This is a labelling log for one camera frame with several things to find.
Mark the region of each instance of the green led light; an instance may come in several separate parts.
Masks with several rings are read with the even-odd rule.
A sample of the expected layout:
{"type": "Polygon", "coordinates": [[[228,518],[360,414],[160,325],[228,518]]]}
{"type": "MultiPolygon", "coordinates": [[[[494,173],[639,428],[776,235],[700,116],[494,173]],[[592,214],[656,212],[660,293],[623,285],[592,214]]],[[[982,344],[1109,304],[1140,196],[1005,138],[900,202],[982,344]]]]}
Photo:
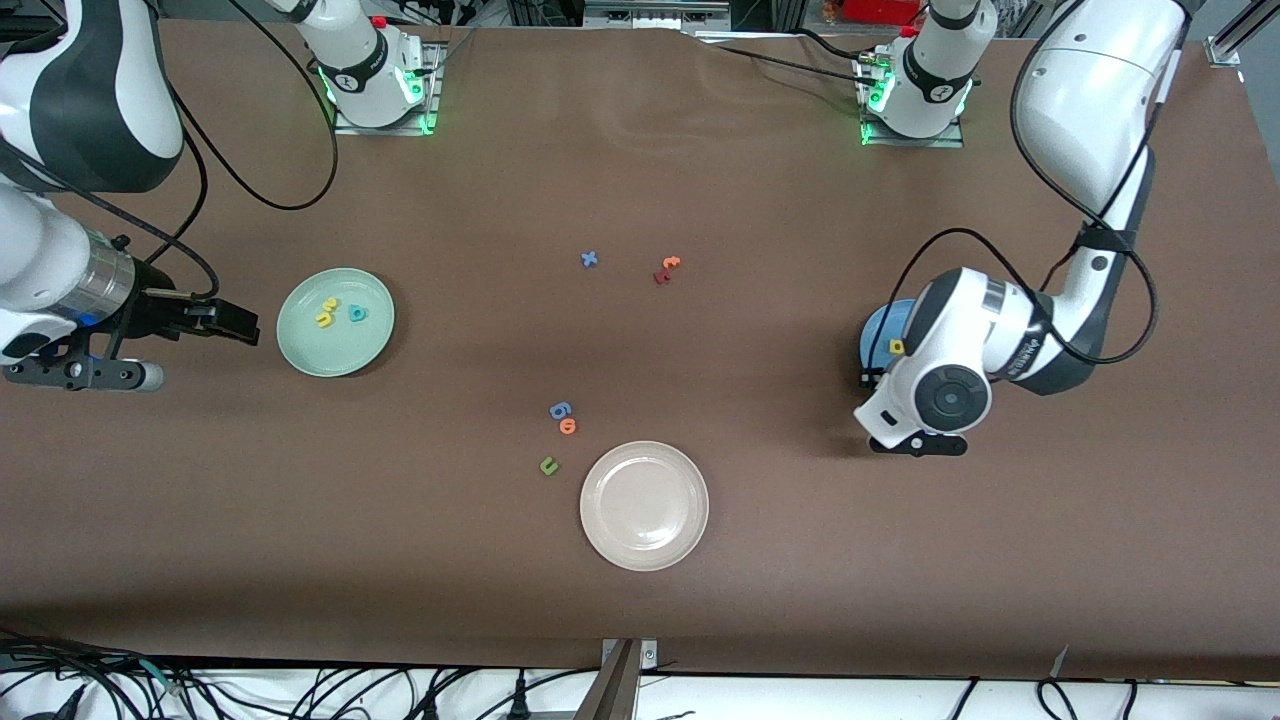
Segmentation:
{"type": "Polygon", "coordinates": [[[412,77],[413,77],[412,73],[407,73],[404,70],[396,73],[396,79],[401,83],[401,91],[404,92],[404,100],[407,102],[417,102],[419,100],[422,99],[421,86],[410,86],[408,83],[407,78],[412,77]]]}
{"type": "Polygon", "coordinates": [[[893,73],[886,73],[884,88],[881,90],[879,92],[873,92],[869,99],[869,102],[867,104],[867,106],[870,108],[873,113],[884,111],[884,105],[888,102],[888,94],[893,92],[893,85],[895,85],[893,73]]]}
{"type": "Polygon", "coordinates": [[[329,86],[329,78],[320,70],[316,70],[316,74],[320,76],[320,83],[324,85],[324,95],[329,99],[329,104],[338,105],[338,101],[333,99],[333,87],[329,86]]]}
{"type": "Polygon", "coordinates": [[[960,117],[960,113],[964,113],[964,104],[969,100],[969,91],[972,90],[973,90],[973,82],[970,81],[969,85],[965,86],[964,92],[960,94],[960,104],[956,105],[957,118],[960,117]]]}

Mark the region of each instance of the red object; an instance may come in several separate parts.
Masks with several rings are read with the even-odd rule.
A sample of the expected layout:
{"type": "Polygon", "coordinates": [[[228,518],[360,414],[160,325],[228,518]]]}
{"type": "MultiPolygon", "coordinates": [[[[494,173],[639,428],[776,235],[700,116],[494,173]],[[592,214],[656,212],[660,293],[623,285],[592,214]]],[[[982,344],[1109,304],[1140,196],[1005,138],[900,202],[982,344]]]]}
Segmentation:
{"type": "Polygon", "coordinates": [[[845,19],[855,23],[905,26],[920,12],[920,0],[845,0],[845,19]]]}

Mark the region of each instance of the metal bracket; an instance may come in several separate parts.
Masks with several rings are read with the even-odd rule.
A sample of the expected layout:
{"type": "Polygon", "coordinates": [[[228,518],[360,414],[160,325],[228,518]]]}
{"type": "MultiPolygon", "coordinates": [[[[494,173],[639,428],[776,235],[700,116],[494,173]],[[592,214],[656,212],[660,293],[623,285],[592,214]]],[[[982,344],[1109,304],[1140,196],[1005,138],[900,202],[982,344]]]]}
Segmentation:
{"type": "Polygon", "coordinates": [[[969,442],[964,436],[940,436],[920,430],[910,438],[899,443],[897,447],[884,447],[876,438],[870,438],[872,450],[887,455],[910,455],[911,457],[924,457],[925,455],[951,455],[959,457],[969,450],[969,442]]]}
{"type": "MultiPolygon", "coordinates": [[[[353,124],[338,111],[334,118],[334,132],[338,135],[383,135],[398,137],[417,137],[435,133],[435,122],[440,113],[440,92],[444,90],[444,59],[448,56],[448,42],[419,42],[417,37],[410,37],[415,41],[412,44],[413,53],[419,51],[419,46],[421,47],[420,61],[419,58],[412,58],[410,63],[417,67],[407,69],[421,69],[424,73],[422,77],[413,81],[421,83],[422,101],[399,120],[381,128],[366,128],[353,124]]],[[[329,97],[329,102],[337,108],[332,96],[329,97]]]]}
{"type": "MultiPolygon", "coordinates": [[[[858,109],[859,122],[861,124],[863,145],[895,145],[899,147],[964,147],[964,132],[960,129],[959,117],[951,118],[951,123],[947,124],[946,129],[933,137],[906,137],[893,132],[893,129],[890,128],[879,115],[868,108],[868,105],[881,100],[881,92],[890,92],[890,90],[886,90],[886,86],[892,83],[892,78],[890,77],[892,73],[888,68],[887,53],[888,46],[879,45],[873,53],[850,63],[854,69],[854,76],[870,78],[877,82],[874,86],[858,86],[858,109]]],[[[960,108],[964,108],[964,101],[961,101],[960,108]]]]}
{"type": "MultiPolygon", "coordinates": [[[[600,650],[600,665],[609,661],[609,653],[621,641],[607,639],[600,650]]],[[[653,670],[658,666],[658,638],[645,638],[640,641],[640,669],[653,670]]]]}
{"type": "Polygon", "coordinates": [[[1208,64],[1215,68],[1234,68],[1240,64],[1240,54],[1233,51],[1228,56],[1219,55],[1217,44],[1215,37],[1211,35],[1204,38],[1204,55],[1208,56],[1208,64]]]}
{"type": "MultiPolygon", "coordinates": [[[[645,656],[643,644],[653,641],[632,638],[612,642],[613,648],[591,683],[591,689],[586,691],[582,705],[573,714],[573,720],[632,720],[636,715],[640,664],[645,656]]],[[[657,644],[650,652],[653,660],[657,660],[657,644]]]]}
{"type": "Polygon", "coordinates": [[[69,391],[150,392],[164,382],[164,372],[154,363],[104,360],[74,352],[61,357],[27,357],[5,370],[5,379],[14,384],[69,391]]]}

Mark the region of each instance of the black cable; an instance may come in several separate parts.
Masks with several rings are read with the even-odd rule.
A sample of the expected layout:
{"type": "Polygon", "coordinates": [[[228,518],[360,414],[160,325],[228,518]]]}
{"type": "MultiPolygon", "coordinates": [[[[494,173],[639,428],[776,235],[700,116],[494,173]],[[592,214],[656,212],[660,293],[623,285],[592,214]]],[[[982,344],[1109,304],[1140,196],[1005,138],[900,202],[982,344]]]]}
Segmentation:
{"type": "Polygon", "coordinates": [[[956,708],[951,711],[951,720],[960,720],[960,714],[964,712],[964,706],[969,702],[969,696],[973,694],[973,689],[978,687],[979,678],[974,675],[969,678],[969,684],[965,687],[964,692],[960,693],[960,701],[956,702],[956,708]]]}
{"type": "Polygon", "coordinates": [[[212,691],[209,689],[209,685],[206,683],[196,682],[196,692],[205,701],[205,705],[214,708],[214,715],[218,716],[218,720],[230,720],[230,716],[228,716],[227,712],[223,711],[221,703],[218,702],[218,698],[214,697],[212,691]]]}
{"type": "Polygon", "coordinates": [[[108,678],[110,667],[104,667],[100,659],[91,656],[77,657],[68,652],[68,647],[74,650],[76,643],[61,643],[56,641],[46,641],[44,638],[32,638],[8,629],[0,629],[0,634],[14,638],[13,641],[0,641],[0,652],[8,652],[9,655],[47,657],[63,666],[72,667],[77,671],[77,674],[91,678],[108,692],[118,720],[124,720],[122,703],[125,708],[128,708],[129,714],[133,715],[136,720],[146,720],[138,707],[133,703],[133,700],[129,698],[128,693],[125,693],[119,684],[108,678]]]}
{"type": "Polygon", "coordinates": [[[426,694],[422,696],[422,700],[417,701],[417,705],[410,710],[408,715],[404,716],[404,720],[415,720],[419,715],[422,715],[424,717],[430,715],[431,710],[435,707],[435,698],[438,698],[440,693],[443,693],[453,683],[457,683],[476,670],[479,670],[479,667],[460,667],[458,670],[454,670],[452,675],[442,680],[439,685],[435,684],[435,679],[433,678],[433,687],[429,688],[426,694]]]}
{"type": "Polygon", "coordinates": [[[26,683],[27,680],[29,680],[32,678],[38,678],[40,675],[44,675],[47,671],[49,670],[33,670],[33,671],[28,673],[24,678],[18,679],[14,684],[12,684],[8,688],[0,691],[0,697],[4,697],[6,694],[9,694],[18,685],[26,683]]]}
{"type": "Polygon", "coordinates": [[[387,680],[390,680],[392,678],[396,678],[398,675],[403,675],[403,674],[407,674],[407,673],[408,673],[407,667],[401,667],[398,670],[392,670],[390,673],[388,673],[388,674],[383,675],[381,678],[374,680],[367,687],[365,687],[365,689],[362,689],[358,693],[356,693],[356,694],[351,696],[349,698],[347,698],[347,702],[344,702],[340,707],[338,707],[338,711],[333,714],[333,720],[340,720],[342,716],[347,714],[347,708],[349,708],[352,705],[355,705],[355,702],[357,700],[362,698],[367,692],[372,691],[374,688],[376,688],[378,685],[385,683],[387,680]]]}
{"type": "Polygon", "coordinates": [[[262,205],[266,205],[268,208],[273,208],[275,210],[285,210],[285,211],[306,210],[307,208],[311,208],[312,205],[319,202],[325,195],[329,193],[329,188],[333,187],[334,178],[338,177],[338,133],[337,129],[334,128],[334,120],[330,119],[329,117],[329,108],[325,105],[324,97],[321,97],[320,91],[316,90],[315,83],[311,82],[311,76],[289,53],[289,50],[284,47],[284,45],[274,35],[271,35],[271,32],[268,31],[266,27],[264,27],[262,23],[260,23],[257,18],[253,17],[252,13],[246,10],[244,6],[238,3],[238,0],[227,0],[227,1],[230,3],[232,6],[239,12],[241,15],[244,15],[244,19],[247,19],[253,27],[256,27],[257,31],[261,32],[262,36],[266,37],[271,42],[271,45],[274,45],[275,49],[280,51],[282,55],[284,55],[284,58],[289,61],[289,64],[293,65],[293,69],[298,72],[298,76],[302,77],[303,82],[307,86],[307,90],[311,91],[311,96],[316,101],[316,106],[320,108],[320,114],[321,117],[324,117],[325,120],[325,128],[329,131],[329,146],[333,152],[333,161],[329,167],[329,177],[328,179],[325,179],[324,187],[321,187],[320,191],[316,192],[316,195],[310,200],[305,202],[298,202],[296,205],[285,205],[265,197],[261,192],[255,190],[253,186],[248,184],[248,182],[246,182],[244,178],[241,177],[241,174],[236,170],[236,168],[232,167],[230,161],[227,160],[227,156],[224,156],[223,152],[218,149],[214,141],[209,137],[209,133],[206,133],[205,128],[200,126],[200,122],[196,120],[196,117],[191,113],[191,110],[187,108],[187,104],[182,101],[182,97],[177,92],[173,94],[173,99],[178,104],[178,109],[182,110],[182,114],[187,118],[187,122],[189,122],[191,127],[196,131],[196,135],[198,135],[200,138],[205,141],[205,145],[209,147],[209,151],[214,154],[214,158],[218,160],[218,163],[223,167],[223,169],[227,170],[227,174],[229,174],[232,179],[236,181],[236,184],[241,186],[241,188],[244,190],[244,192],[250,193],[253,197],[253,200],[257,200],[262,205]]]}
{"type": "MultiPolygon", "coordinates": [[[[534,689],[534,688],[536,688],[539,685],[545,685],[547,683],[552,683],[552,682],[559,680],[561,678],[568,678],[570,675],[581,675],[582,673],[595,673],[598,670],[599,670],[599,667],[581,667],[579,670],[564,670],[563,673],[556,673],[554,675],[548,675],[548,676],[543,678],[541,680],[534,680],[532,683],[529,683],[529,685],[525,687],[525,692],[529,692],[529,691],[531,691],[531,689],[534,689]]],[[[490,707],[489,710],[485,710],[484,712],[481,712],[476,717],[476,720],[484,720],[485,717],[488,717],[488,716],[493,715],[494,712],[502,710],[502,706],[507,705],[508,702],[511,702],[513,700],[516,700],[516,693],[511,693],[509,696],[502,698],[493,707],[490,707]]]]}
{"type": "Polygon", "coordinates": [[[532,712],[529,711],[529,697],[525,691],[529,688],[525,685],[525,669],[520,669],[520,674],[516,675],[516,691],[512,693],[511,710],[507,711],[507,720],[529,720],[532,717],[532,712]]]}
{"type": "Polygon", "coordinates": [[[0,137],[0,151],[9,154],[10,156],[13,156],[14,159],[17,159],[17,160],[19,160],[22,163],[26,163],[28,167],[31,167],[32,169],[37,170],[40,174],[47,177],[55,184],[59,184],[59,186],[61,186],[61,187],[72,191],[73,193],[78,195],[83,200],[87,200],[92,205],[96,205],[97,208],[100,208],[102,210],[106,210],[108,213],[115,215],[116,218],[120,218],[122,220],[129,223],[131,225],[137,227],[137,228],[142,229],[143,232],[147,232],[147,233],[155,236],[156,238],[160,240],[160,242],[164,242],[165,245],[172,245],[179,252],[182,252],[183,255],[186,255],[187,258],[189,258],[191,261],[195,263],[196,265],[198,265],[200,269],[209,278],[209,290],[205,291],[205,292],[192,293],[192,299],[195,299],[195,300],[209,300],[210,297],[214,297],[215,295],[218,295],[218,291],[221,290],[221,282],[218,279],[218,273],[214,272],[212,265],[210,265],[204,258],[201,258],[201,255],[198,252],[196,252],[195,250],[192,250],[189,246],[187,246],[184,242],[182,242],[177,237],[173,237],[169,233],[164,232],[163,229],[152,225],[151,223],[137,218],[136,215],[133,215],[128,210],[124,210],[124,209],[116,206],[115,204],[113,204],[113,202],[110,202],[108,200],[102,200],[101,197],[93,195],[92,192],[81,188],[78,184],[68,182],[61,176],[59,176],[58,173],[54,173],[52,170],[50,170],[49,168],[46,168],[42,163],[40,163],[38,160],[36,160],[31,155],[27,155],[22,150],[18,150],[13,145],[10,145],[3,137],[0,137]]]}
{"type": "Polygon", "coordinates": [[[876,85],[876,81],[867,77],[855,77],[845,73],[837,73],[833,70],[826,70],[823,68],[814,68],[813,65],[803,65],[800,63],[792,63],[791,60],[783,60],[781,58],[771,58],[768,55],[760,55],[759,53],[751,53],[749,50],[739,50],[737,47],[726,47],[723,45],[717,45],[721,50],[726,53],[732,53],[735,55],[742,55],[745,58],[754,58],[756,60],[764,60],[765,63],[773,63],[776,65],[783,65],[787,68],[795,68],[797,70],[805,70],[809,73],[817,73],[819,76],[835,77],[840,79],[847,79],[850,82],[856,82],[859,85],[876,85]]]}
{"type": "Polygon", "coordinates": [[[220,693],[223,697],[225,697],[228,701],[230,701],[232,703],[238,705],[241,707],[247,707],[250,710],[257,710],[259,712],[266,712],[268,715],[275,715],[276,717],[291,717],[291,715],[289,715],[289,712],[287,710],[278,710],[275,707],[268,707],[265,705],[259,705],[256,702],[244,700],[242,697],[237,697],[237,696],[232,694],[228,689],[225,689],[221,685],[219,685],[218,683],[206,683],[206,684],[210,688],[212,688],[214,691],[216,691],[218,693],[220,693]]]}
{"type": "MultiPolygon", "coordinates": [[[[1138,680],[1125,680],[1125,684],[1129,685],[1129,697],[1125,698],[1120,720],[1129,720],[1129,714],[1133,712],[1133,705],[1138,700],[1138,680]]],[[[1057,697],[1062,700],[1062,706],[1066,707],[1068,717],[1070,717],[1070,720],[1079,720],[1079,716],[1075,714],[1075,706],[1071,705],[1071,700],[1066,697],[1066,691],[1062,689],[1062,685],[1057,684],[1055,678],[1044,678],[1043,680],[1036,683],[1036,700],[1039,701],[1041,710],[1044,711],[1044,715],[1048,715],[1053,720],[1064,720],[1059,716],[1059,714],[1050,708],[1048,701],[1044,700],[1044,688],[1053,688],[1053,691],[1057,692],[1057,697]]]]}
{"type": "MultiPolygon", "coordinates": [[[[325,678],[325,679],[329,680],[329,679],[335,678],[339,671],[340,670],[335,670],[332,675],[329,675],[329,678],[325,678]]],[[[311,714],[320,706],[320,703],[324,702],[324,700],[326,697],[329,697],[333,693],[338,692],[338,688],[346,685],[347,683],[355,680],[356,678],[364,675],[365,673],[371,673],[371,671],[372,671],[372,667],[361,667],[361,669],[356,670],[355,673],[352,673],[351,675],[347,675],[346,678],[338,680],[337,683],[333,684],[333,687],[330,687],[329,689],[326,689],[324,693],[321,693],[319,696],[316,694],[320,691],[320,685],[317,684],[311,691],[308,691],[308,694],[311,696],[311,703],[310,703],[310,707],[307,708],[306,715],[301,715],[300,716],[297,714],[298,710],[302,707],[302,703],[307,700],[307,694],[303,694],[301,698],[298,698],[298,703],[293,706],[293,710],[289,712],[289,716],[292,716],[292,717],[305,717],[305,719],[310,720],[311,714]]]]}
{"type": "Polygon", "coordinates": [[[417,705],[417,685],[413,684],[412,673],[404,673],[404,684],[408,685],[408,708],[413,710],[413,706],[417,705]]]}
{"type": "Polygon", "coordinates": [[[191,720],[196,720],[196,717],[200,717],[198,715],[196,715],[196,706],[195,703],[191,702],[191,691],[187,688],[187,685],[182,685],[182,692],[178,693],[178,702],[182,703],[183,710],[187,711],[187,715],[191,716],[191,720]]]}
{"type": "Polygon", "coordinates": [[[1075,258],[1075,251],[1079,249],[1080,246],[1073,245],[1071,249],[1068,250],[1065,255],[1059,258],[1057,263],[1053,263],[1053,266],[1050,268],[1048,273],[1044,274],[1044,282],[1042,282],[1039,286],[1041,292],[1044,292],[1044,288],[1048,287],[1048,283],[1053,282],[1053,273],[1057,273],[1057,270],[1061,269],[1062,265],[1070,263],[1071,258],[1075,258]]]}
{"type": "Polygon", "coordinates": [[[809,40],[813,40],[814,42],[817,42],[818,45],[820,45],[823,50],[826,50],[827,53],[831,53],[832,55],[835,55],[837,58],[844,58],[846,60],[856,60],[858,59],[858,53],[850,53],[849,50],[841,50],[840,47],[836,47],[835,45],[827,42],[827,40],[823,36],[818,35],[817,32],[814,32],[814,31],[812,31],[812,29],[809,29],[806,27],[797,27],[795,29],[788,29],[787,35],[803,35],[803,36],[808,37],[809,40]]]}
{"type": "Polygon", "coordinates": [[[132,680],[133,684],[142,691],[142,697],[147,698],[147,715],[146,720],[168,720],[164,715],[164,708],[160,707],[163,698],[160,693],[156,692],[155,678],[147,675],[146,684],[142,683],[143,678],[136,675],[124,675],[127,679],[132,680]]]}
{"type": "MultiPolygon", "coordinates": [[[[187,213],[187,218],[182,222],[180,225],[178,225],[178,229],[174,231],[173,233],[174,237],[182,237],[183,234],[187,233],[187,229],[191,228],[191,224],[195,223],[196,218],[200,217],[200,211],[205,209],[205,200],[209,197],[209,167],[205,165],[205,155],[200,151],[200,146],[197,146],[196,141],[192,140],[191,133],[187,132],[187,128],[182,128],[182,141],[183,143],[187,145],[188,149],[191,149],[191,155],[196,160],[196,172],[200,173],[200,192],[198,195],[196,195],[196,204],[191,206],[191,211],[187,213]]],[[[169,250],[169,245],[161,245],[160,247],[157,247],[155,252],[147,255],[146,264],[151,265],[152,263],[159,260],[160,256],[165,254],[166,250],[169,250]]]]}

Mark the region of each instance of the white floor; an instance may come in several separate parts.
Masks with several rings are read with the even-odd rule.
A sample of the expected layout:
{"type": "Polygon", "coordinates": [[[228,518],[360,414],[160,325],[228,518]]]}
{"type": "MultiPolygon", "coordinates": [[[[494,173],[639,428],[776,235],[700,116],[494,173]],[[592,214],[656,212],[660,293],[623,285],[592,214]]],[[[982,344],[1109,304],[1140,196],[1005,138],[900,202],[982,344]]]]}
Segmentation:
{"type": "MultiPolygon", "coordinates": [[[[329,720],[353,693],[388,671],[374,670],[353,680],[325,700],[314,712],[316,720],[329,720]]],[[[530,682],[552,671],[530,671],[530,682]]],[[[314,670],[211,670],[198,674],[219,683],[223,689],[252,702],[289,711],[311,687],[314,670]]],[[[411,673],[412,683],[397,678],[379,685],[356,703],[369,712],[367,720],[402,720],[415,698],[430,682],[430,670],[411,673]]],[[[8,688],[18,675],[0,676],[8,688]]],[[[442,720],[476,720],[495,702],[508,696],[515,684],[513,670],[484,670],[460,680],[439,701],[442,720]]],[[[549,683],[529,693],[530,708],[575,710],[594,674],[582,674],[549,683]]],[[[23,719],[35,712],[56,710],[79,680],[58,682],[40,676],[0,698],[0,717],[23,719]]],[[[660,720],[694,711],[692,720],[947,720],[966,680],[858,680],[791,678],[645,678],[639,696],[639,720],[660,720]]],[[[106,693],[95,685],[86,692],[77,720],[115,720],[106,693]]],[[[1080,720],[1117,720],[1128,687],[1120,683],[1064,683],[1080,720]]],[[[146,712],[141,691],[131,692],[146,712]]],[[[1068,717],[1050,693],[1051,707],[1068,717]]],[[[177,698],[163,703],[165,716],[187,717],[177,698]]],[[[270,715],[224,702],[228,720],[266,720],[270,715]]],[[[214,711],[197,705],[197,716],[214,720],[214,711]]],[[[1271,720],[1280,715],[1280,689],[1231,685],[1139,685],[1132,720],[1271,720]]],[[[366,720],[364,714],[344,714],[366,720]]],[[[492,717],[503,717],[495,714],[492,717]]],[[[968,720],[1051,720],[1036,700],[1036,683],[980,682],[964,708],[968,720]]]]}

